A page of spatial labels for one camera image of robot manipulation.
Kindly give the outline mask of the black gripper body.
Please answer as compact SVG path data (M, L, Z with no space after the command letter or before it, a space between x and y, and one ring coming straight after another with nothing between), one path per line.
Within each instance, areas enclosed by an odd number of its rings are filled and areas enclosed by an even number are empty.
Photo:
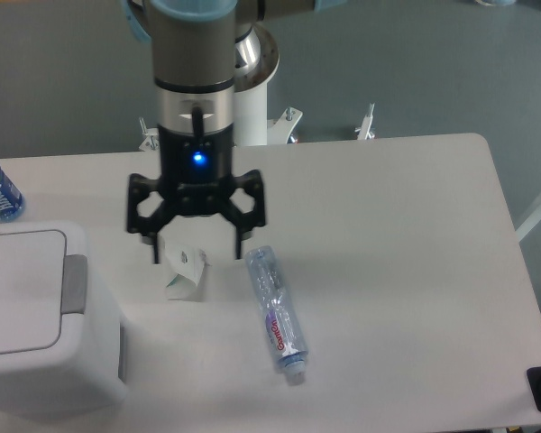
M213 134L179 134L159 127L158 192L176 216L222 213L234 194L234 128Z

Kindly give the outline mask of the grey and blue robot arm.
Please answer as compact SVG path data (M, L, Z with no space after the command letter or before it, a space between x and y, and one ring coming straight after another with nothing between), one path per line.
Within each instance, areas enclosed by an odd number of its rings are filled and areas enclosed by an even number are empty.
M259 170L233 175L236 43L255 23L335 7L335 1L125 1L133 33L151 44L160 176L128 180L125 229L151 246L174 217L222 215L235 228L235 254L266 224Z

